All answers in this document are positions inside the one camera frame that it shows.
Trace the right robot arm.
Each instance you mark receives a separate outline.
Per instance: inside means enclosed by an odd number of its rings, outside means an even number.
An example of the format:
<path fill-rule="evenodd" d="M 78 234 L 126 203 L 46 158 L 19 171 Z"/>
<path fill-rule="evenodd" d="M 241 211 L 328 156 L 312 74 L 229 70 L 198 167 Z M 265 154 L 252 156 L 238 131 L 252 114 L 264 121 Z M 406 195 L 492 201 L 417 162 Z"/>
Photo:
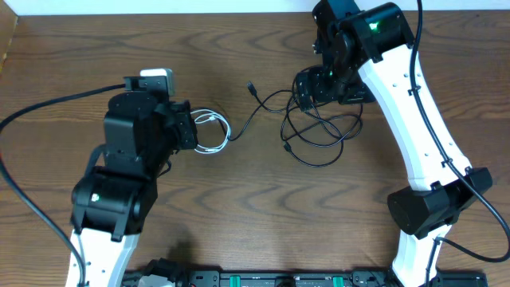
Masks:
<path fill-rule="evenodd" d="M 353 1 L 321 1 L 312 15 L 314 50 L 323 63 L 297 75 L 300 109 L 311 114 L 320 103 L 377 103 L 405 163 L 409 184 L 387 199 L 400 237 L 386 283 L 487 285 L 482 273 L 436 268 L 442 239 L 476 193 L 492 186 L 492 176 L 484 167 L 472 167 L 449 134 L 403 12 L 392 2 L 363 10 Z"/>

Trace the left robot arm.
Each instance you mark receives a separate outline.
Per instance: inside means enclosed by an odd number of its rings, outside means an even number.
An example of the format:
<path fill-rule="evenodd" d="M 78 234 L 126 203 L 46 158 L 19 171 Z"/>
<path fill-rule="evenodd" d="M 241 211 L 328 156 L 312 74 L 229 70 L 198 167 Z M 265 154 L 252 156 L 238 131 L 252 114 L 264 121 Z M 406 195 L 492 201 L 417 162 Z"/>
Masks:
<path fill-rule="evenodd" d="M 176 151 L 198 145 L 190 103 L 150 92 L 108 102 L 105 143 L 72 192 L 68 286 L 119 286 L 158 197 L 157 178 Z M 104 165 L 94 159 L 102 155 Z"/>

